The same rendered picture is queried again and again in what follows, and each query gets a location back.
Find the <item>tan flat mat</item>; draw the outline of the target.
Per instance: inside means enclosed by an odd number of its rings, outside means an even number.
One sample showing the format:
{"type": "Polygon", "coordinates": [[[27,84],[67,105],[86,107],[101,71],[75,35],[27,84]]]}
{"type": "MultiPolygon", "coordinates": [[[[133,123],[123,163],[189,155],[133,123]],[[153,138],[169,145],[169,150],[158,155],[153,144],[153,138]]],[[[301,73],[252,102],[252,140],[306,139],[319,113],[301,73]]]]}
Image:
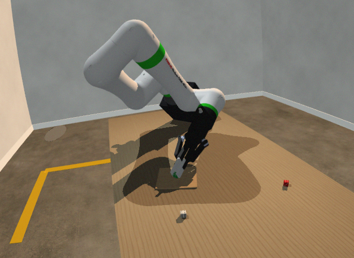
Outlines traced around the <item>tan flat mat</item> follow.
{"type": "Polygon", "coordinates": [[[197,188],[196,167],[186,167],[180,178],[170,173],[172,168],[160,168],[156,189],[188,189],[197,188]]]}

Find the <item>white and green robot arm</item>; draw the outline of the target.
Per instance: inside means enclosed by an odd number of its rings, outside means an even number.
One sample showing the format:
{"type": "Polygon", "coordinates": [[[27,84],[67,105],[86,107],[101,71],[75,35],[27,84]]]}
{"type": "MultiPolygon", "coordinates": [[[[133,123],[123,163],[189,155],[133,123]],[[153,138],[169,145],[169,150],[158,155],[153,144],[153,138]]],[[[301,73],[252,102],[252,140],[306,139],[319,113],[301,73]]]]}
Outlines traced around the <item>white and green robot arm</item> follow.
{"type": "Polygon", "coordinates": [[[193,89],[183,79],[149,26],[140,20],[122,24],[86,60],[83,73],[90,85],[118,96],[133,110],[142,109],[160,93],[169,105],[195,112],[192,121],[206,120],[209,130],[225,106],[219,89],[193,89]],[[144,69],[134,81],[123,71],[132,59],[144,69]]]}

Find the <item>white die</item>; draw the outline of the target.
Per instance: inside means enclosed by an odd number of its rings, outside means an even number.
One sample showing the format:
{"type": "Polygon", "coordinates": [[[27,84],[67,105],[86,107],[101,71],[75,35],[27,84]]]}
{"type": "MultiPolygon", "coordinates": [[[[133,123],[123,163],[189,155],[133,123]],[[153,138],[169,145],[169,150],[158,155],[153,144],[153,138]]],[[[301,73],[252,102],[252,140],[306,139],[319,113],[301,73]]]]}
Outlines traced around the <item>white die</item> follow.
{"type": "Polygon", "coordinates": [[[186,210],[180,211],[181,218],[187,217],[186,210]]]}

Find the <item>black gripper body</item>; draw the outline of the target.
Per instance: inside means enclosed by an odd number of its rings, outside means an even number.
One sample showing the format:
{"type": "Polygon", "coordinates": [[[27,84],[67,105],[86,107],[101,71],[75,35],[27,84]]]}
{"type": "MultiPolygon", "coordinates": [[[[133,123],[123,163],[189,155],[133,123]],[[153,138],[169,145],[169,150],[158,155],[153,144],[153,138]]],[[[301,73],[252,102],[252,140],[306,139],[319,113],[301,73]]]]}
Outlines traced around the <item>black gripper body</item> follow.
{"type": "Polygon", "coordinates": [[[206,137],[209,129],[210,129],[210,125],[206,120],[204,120],[202,118],[195,118],[195,119],[193,119],[193,121],[188,129],[188,132],[184,135],[185,140],[187,139],[188,134],[192,134],[192,137],[189,140],[189,144],[191,145],[194,135],[197,135],[198,138],[195,142],[195,145],[197,146],[200,143],[202,143],[202,140],[206,137]]]}

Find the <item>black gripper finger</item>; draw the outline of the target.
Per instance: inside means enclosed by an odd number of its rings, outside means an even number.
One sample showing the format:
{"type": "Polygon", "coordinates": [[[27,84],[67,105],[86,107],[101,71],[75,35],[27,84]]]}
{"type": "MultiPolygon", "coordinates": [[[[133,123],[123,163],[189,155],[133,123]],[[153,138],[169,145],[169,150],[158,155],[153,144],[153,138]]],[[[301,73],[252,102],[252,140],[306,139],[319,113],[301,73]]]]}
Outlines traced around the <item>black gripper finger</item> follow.
{"type": "Polygon", "coordinates": [[[201,154],[201,152],[209,145],[208,140],[203,139],[202,143],[199,146],[197,145],[198,146],[197,147],[195,145],[197,138],[198,138],[198,136],[194,135],[191,145],[189,147],[189,150],[188,150],[186,156],[184,157],[184,159],[182,160],[182,162],[176,172],[176,175],[178,178],[181,177],[187,164],[189,162],[194,162],[197,159],[197,157],[201,154]]]}
{"type": "Polygon", "coordinates": [[[175,153],[174,153],[174,156],[177,160],[175,161],[174,166],[170,171],[172,176],[173,176],[174,172],[177,172],[184,156],[186,155],[186,153],[190,147],[189,140],[191,139],[191,137],[192,137],[192,134],[188,134],[185,144],[183,145],[185,136],[180,136],[180,135],[178,136],[178,143],[176,145],[176,149],[175,149],[175,153]]]}

